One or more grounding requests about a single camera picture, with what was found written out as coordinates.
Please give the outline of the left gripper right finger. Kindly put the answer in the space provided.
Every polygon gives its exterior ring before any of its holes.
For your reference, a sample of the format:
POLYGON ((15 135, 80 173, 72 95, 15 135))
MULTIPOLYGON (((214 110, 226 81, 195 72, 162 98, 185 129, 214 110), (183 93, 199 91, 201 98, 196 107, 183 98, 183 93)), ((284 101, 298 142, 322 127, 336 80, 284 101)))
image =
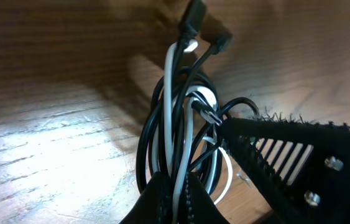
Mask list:
POLYGON ((350 223, 350 126, 232 118, 219 133, 279 223, 350 223), (250 138, 302 145, 285 177, 250 138))

